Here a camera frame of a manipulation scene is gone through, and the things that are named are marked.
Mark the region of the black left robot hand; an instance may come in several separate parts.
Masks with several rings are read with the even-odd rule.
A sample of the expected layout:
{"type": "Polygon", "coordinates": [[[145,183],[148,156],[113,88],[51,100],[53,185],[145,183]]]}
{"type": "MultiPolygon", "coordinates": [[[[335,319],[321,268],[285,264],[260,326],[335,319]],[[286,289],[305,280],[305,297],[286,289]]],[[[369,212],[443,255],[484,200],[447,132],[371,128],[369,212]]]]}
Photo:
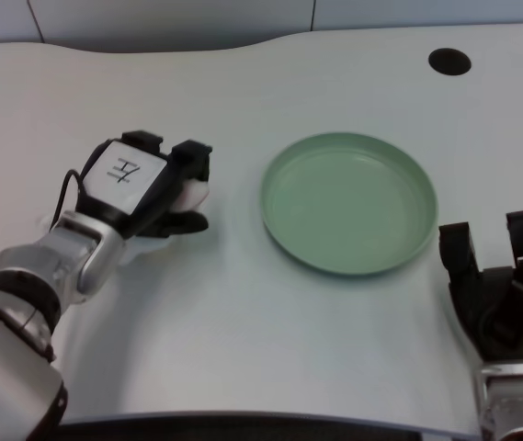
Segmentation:
{"type": "Polygon", "coordinates": [[[203,214],[174,205],[190,181],[209,182],[212,148],[187,140],[162,153],[162,142],[160,136],[136,130],[98,145],[82,169],[75,210],[106,223],[124,239],[207,230],[203,214]]]}

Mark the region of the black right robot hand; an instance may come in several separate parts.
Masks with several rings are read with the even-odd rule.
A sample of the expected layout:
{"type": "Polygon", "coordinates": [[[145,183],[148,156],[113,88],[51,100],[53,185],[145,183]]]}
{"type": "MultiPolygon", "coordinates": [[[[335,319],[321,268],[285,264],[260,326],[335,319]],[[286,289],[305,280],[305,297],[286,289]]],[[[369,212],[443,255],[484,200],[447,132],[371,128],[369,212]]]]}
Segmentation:
{"type": "Polygon", "coordinates": [[[438,228],[461,329],[484,362],[523,360],[523,210],[506,215],[515,264],[481,270],[467,222],[438,228]]]}

